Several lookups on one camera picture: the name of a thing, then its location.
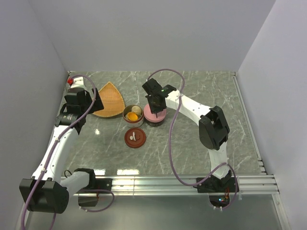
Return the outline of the pink round lid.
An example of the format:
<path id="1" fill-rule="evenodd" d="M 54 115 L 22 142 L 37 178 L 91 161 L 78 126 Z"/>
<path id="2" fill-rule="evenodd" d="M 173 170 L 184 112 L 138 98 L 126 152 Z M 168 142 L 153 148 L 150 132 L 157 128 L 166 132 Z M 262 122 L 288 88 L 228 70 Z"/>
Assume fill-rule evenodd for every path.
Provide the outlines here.
<path id="1" fill-rule="evenodd" d="M 166 109 L 164 109 L 161 112 L 158 112 L 157 114 L 155 113 L 152 114 L 149 104 L 145 105 L 143 109 L 143 113 L 144 113 L 144 117 L 146 118 L 146 120 L 152 123 L 162 122 L 166 117 Z"/>

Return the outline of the dark steel lunch tin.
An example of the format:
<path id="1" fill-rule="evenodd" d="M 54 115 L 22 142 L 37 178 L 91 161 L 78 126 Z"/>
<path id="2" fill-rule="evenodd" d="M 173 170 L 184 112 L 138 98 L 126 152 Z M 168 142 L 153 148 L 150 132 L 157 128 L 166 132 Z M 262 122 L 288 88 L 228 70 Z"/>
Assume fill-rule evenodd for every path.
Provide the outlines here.
<path id="1" fill-rule="evenodd" d="M 164 120 L 161 120 L 159 122 L 152 122 L 152 121 L 148 120 L 147 118 L 145 118 L 144 120 L 151 127 L 158 127 L 158 126 L 161 126 L 164 123 Z"/>

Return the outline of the orange egg tart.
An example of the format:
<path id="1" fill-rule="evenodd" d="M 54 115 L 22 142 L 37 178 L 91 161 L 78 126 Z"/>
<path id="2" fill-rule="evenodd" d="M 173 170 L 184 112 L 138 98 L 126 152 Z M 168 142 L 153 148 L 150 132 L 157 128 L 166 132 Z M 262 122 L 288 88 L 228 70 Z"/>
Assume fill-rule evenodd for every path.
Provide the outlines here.
<path id="1" fill-rule="evenodd" d="M 139 119 L 139 117 L 133 112 L 128 112 L 125 118 L 129 121 L 137 121 Z"/>

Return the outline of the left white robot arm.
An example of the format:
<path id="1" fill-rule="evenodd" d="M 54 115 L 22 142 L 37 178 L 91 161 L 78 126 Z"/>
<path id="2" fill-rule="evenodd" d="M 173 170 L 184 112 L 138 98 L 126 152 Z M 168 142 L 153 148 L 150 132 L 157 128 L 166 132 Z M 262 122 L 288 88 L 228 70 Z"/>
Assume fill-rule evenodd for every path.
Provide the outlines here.
<path id="1" fill-rule="evenodd" d="M 97 88 L 94 98 L 82 87 L 70 88 L 65 104 L 56 118 L 49 147 L 37 170 L 29 179 L 22 179 L 19 189 L 26 209 L 33 212 L 65 211 L 69 198 L 80 190 L 90 193 L 97 181 L 93 169 L 77 169 L 71 179 L 61 180 L 68 152 L 86 122 L 86 116 L 104 108 Z"/>

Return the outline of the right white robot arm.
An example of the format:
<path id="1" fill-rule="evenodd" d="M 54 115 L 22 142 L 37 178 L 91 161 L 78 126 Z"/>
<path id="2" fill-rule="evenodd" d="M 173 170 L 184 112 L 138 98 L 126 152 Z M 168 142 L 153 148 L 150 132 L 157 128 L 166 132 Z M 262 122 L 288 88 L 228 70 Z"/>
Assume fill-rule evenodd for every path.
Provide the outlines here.
<path id="1" fill-rule="evenodd" d="M 182 94 L 182 88 L 177 90 L 171 85 L 162 87 L 155 79 L 147 80 L 142 87 L 147 93 L 146 98 L 151 113 L 156 114 L 166 108 L 175 110 L 168 134 L 168 154 L 170 166 L 176 179 L 185 186 L 197 186 L 213 176 L 211 184 L 214 190 L 221 192 L 227 188 L 228 181 L 232 175 L 235 175 L 235 172 L 232 166 L 228 164 L 226 148 L 230 128 L 223 110 L 218 106 L 211 108 L 188 98 Z M 173 165 L 171 136 L 179 113 L 198 125 L 200 142 L 208 149 L 210 155 L 210 173 L 194 184 L 184 182 Z"/>

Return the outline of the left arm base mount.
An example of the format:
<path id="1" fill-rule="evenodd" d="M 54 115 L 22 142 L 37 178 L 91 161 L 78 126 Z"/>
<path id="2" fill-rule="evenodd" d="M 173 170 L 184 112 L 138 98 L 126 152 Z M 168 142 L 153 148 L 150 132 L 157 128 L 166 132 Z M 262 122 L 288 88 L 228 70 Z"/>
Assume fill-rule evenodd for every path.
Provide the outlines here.
<path id="1" fill-rule="evenodd" d="M 109 192 L 112 188 L 113 179 L 111 178 L 98 178 L 95 180 L 93 187 L 85 187 L 77 192 L 78 205 L 81 208 L 96 207 L 100 195 L 111 195 Z"/>

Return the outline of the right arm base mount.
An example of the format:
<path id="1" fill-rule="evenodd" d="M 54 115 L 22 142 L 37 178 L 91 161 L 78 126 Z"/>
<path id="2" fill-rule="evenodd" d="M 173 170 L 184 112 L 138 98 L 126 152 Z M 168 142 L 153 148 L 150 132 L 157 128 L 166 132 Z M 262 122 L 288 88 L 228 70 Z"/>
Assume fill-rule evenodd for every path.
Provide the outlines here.
<path id="1" fill-rule="evenodd" d="M 221 211 L 232 204 L 240 191 L 237 179 L 232 176 L 226 179 L 211 176 L 203 183 L 194 185 L 193 188 L 196 188 L 198 193 L 209 194 L 209 201 L 213 208 Z"/>

